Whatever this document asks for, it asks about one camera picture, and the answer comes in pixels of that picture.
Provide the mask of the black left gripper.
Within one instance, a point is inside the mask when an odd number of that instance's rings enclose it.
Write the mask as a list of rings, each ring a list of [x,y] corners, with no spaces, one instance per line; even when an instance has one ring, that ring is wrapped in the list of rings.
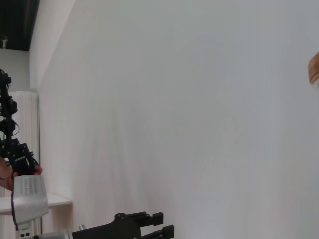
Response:
[[[165,226],[160,230],[143,235],[140,227],[163,224],[163,212],[152,215],[146,212],[134,214],[115,214],[114,220],[108,224],[87,228],[72,233],[74,239],[172,239],[175,226]]]

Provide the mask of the person's hand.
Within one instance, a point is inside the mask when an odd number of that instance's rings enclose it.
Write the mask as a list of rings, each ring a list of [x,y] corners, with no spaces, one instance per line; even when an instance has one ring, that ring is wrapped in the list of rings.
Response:
[[[19,176],[17,172],[13,172],[11,166],[7,166],[6,160],[0,158],[0,186],[7,190],[13,190],[13,180],[15,177]]]

